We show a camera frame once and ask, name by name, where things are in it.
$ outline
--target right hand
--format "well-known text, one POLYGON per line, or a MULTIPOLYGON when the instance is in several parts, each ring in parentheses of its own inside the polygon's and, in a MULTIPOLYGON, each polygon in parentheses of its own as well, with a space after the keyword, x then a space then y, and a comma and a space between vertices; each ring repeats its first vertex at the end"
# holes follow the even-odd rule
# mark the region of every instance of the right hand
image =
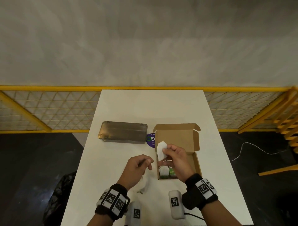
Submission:
POLYGON ((180 181, 184 183, 190 176, 195 174, 187 160, 184 148, 177 147, 174 144, 168 144, 167 149, 163 149, 162 152, 166 154, 167 157, 159 161, 158 166, 171 166, 180 181))

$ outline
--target white tissue paper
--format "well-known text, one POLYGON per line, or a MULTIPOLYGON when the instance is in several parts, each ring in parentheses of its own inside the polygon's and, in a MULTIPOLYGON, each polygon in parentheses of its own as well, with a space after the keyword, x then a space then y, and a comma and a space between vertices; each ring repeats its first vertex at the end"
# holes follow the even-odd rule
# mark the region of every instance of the white tissue paper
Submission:
POLYGON ((167 144, 164 141, 159 142, 156 148, 158 161, 167 157, 167 155, 162 152, 164 148, 167 148, 167 144))
POLYGON ((159 167, 159 176, 166 177, 166 176, 169 176, 169 173, 170 173, 170 169, 166 165, 163 165, 163 166, 159 167))

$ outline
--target cardboard box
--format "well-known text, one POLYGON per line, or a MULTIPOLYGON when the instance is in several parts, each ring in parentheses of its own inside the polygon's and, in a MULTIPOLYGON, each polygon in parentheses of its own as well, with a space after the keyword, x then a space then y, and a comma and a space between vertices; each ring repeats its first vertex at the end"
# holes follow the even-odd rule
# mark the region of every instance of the cardboard box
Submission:
MULTIPOLYGON (((157 124, 153 132, 155 132, 155 152, 157 159, 157 144, 166 142, 167 144, 175 144, 185 149, 187 159, 193 170, 202 175, 196 151, 200 150, 199 133, 200 127, 195 123, 184 124, 157 124)), ((157 167, 157 175, 159 177, 159 167, 157 167)))

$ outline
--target purple sticker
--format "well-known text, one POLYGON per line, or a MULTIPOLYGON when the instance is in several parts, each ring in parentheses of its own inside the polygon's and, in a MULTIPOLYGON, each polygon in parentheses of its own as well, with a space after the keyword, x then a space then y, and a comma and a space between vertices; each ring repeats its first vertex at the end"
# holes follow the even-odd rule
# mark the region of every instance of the purple sticker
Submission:
POLYGON ((155 148, 155 133, 147 134, 146 142, 150 147, 155 148))

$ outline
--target white wall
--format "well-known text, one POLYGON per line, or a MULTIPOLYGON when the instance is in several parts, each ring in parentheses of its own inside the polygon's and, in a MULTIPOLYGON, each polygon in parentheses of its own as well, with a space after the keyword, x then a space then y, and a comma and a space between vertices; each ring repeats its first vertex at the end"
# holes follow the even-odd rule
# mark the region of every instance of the white wall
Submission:
POLYGON ((7 0, 0 84, 298 84, 296 1, 7 0))

